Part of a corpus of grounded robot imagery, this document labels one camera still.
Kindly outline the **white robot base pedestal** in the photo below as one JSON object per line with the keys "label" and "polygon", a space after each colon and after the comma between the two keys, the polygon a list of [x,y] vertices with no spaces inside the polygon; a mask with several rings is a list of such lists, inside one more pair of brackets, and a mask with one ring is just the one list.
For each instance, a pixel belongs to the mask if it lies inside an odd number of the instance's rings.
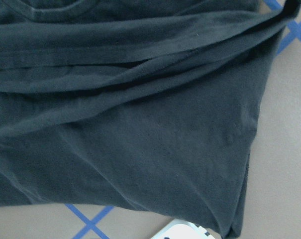
{"label": "white robot base pedestal", "polygon": [[174,219],[154,234],[151,239],[215,239],[215,237],[201,226]]}

